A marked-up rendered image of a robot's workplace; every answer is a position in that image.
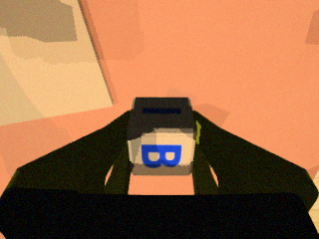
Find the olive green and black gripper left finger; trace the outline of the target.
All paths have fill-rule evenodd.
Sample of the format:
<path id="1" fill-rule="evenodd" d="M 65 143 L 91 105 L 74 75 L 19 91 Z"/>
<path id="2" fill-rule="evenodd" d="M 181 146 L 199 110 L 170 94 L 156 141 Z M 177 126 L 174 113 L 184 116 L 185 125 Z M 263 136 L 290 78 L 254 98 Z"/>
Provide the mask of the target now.
<path id="1" fill-rule="evenodd" d="M 104 127 L 18 167 L 4 190 L 22 187 L 129 194 L 130 113 L 126 111 Z"/>

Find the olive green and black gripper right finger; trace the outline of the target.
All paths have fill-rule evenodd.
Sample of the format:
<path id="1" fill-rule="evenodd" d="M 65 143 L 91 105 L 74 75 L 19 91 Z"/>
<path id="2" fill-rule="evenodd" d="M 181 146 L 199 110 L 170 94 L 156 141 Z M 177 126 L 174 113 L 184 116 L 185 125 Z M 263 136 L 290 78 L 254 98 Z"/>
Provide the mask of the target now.
<path id="1" fill-rule="evenodd" d="M 319 191 L 305 168 L 192 112 L 196 128 L 191 170 L 194 195 L 291 192 L 311 210 Z"/>

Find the beige flat mat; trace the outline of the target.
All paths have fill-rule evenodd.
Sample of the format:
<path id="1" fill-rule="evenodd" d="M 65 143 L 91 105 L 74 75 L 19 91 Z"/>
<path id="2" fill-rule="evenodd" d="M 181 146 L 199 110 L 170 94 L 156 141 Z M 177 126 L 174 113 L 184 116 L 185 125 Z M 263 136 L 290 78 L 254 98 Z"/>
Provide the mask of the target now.
<path id="1" fill-rule="evenodd" d="M 0 0 L 0 125 L 113 105 L 79 0 Z"/>

